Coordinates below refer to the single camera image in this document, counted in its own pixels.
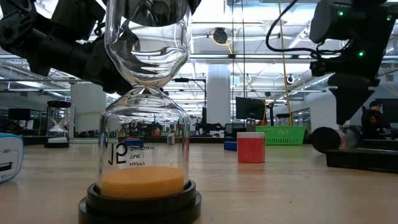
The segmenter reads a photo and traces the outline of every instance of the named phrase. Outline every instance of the white device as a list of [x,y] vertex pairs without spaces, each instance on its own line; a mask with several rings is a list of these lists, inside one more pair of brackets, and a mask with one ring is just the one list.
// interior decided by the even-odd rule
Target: white device
[[171,133],[167,136],[167,144],[174,145],[175,143],[175,136],[174,133]]
[[0,184],[14,178],[22,167],[24,142],[13,134],[0,133]]

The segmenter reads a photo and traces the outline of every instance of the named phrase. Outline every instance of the red container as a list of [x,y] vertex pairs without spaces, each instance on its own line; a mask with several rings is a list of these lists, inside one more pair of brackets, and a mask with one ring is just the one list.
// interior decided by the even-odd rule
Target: red container
[[264,133],[238,133],[238,162],[260,163],[266,159]]

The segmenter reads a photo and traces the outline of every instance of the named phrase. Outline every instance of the wooden table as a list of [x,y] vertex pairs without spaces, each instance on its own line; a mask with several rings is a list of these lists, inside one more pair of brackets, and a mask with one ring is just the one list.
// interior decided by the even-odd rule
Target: wooden table
[[[0,185],[0,223],[77,223],[97,163],[94,144],[27,147],[19,175]],[[308,146],[267,147],[265,164],[238,164],[222,144],[191,144],[190,177],[203,196],[197,223],[398,222],[398,175],[327,168]]]

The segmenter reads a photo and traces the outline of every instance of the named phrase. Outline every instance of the black cylinder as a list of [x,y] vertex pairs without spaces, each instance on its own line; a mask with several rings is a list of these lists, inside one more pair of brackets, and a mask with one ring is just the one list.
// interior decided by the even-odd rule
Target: black cylinder
[[351,126],[341,129],[320,127],[311,134],[312,146],[320,153],[327,150],[353,148],[361,140],[360,131]]
[[147,199],[104,197],[93,184],[79,203],[79,224],[189,224],[200,216],[200,207],[201,195],[192,180],[179,194]]

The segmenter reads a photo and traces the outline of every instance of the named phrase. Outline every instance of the black cable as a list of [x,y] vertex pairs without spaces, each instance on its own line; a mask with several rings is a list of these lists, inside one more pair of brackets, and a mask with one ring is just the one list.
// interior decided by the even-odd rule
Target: black cable
[[323,44],[325,44],[324,42],[322,42],[317,45],[317,52],[319,52],[322,55],[334,55],[334,54],[342,53],[342,51],[344,51],[349,46],[351,41],[352,41],[352,39],[348,40],[347,43],[344,45],[344,47],[339,50],[320,50],[319,47],[322,46]]
[[94,34],[97,35],[98,37],[102,36],[103,33],[101,29],[104,27],[105,27],[105,22],[98,24],[94,30]]
[[276,49],[276,48],[273,48],[273,47],[269,44],[269,37],[271,36],[272,30],[273,30],[274,27],[277,25],[277,23],[280,21],[280,19],[282,18],[282,16],[283,16],[287,11],[289,11],[289,10],[294,6],[294,4],[296,4],[297,1],[298,1],[298,0],[293,0],[286,8],[282,11],[282,13],[279,15],[279,17],[271,24],[271,26],[270,26],[270,28],[269,28],[269,30],[268,30],[267,36],[266,36],[266,45],[267,45],[267,47],[268,47],[270,50],[275,51],[275,52],[307,51],[307,52],[311,52],[311,54],[316,55],[316,56],[317,56],[317,59],[321,59],[321,58],[322,58],[321,54],[320,54],[319,52],[317,52],[316,50],[313,50],[313,49],[310,49],[310,48],[306,48],[306,47],[296,47],[296,48],[295,48],[295,47],[294,47],[294,48],[291,48],[291,49]]

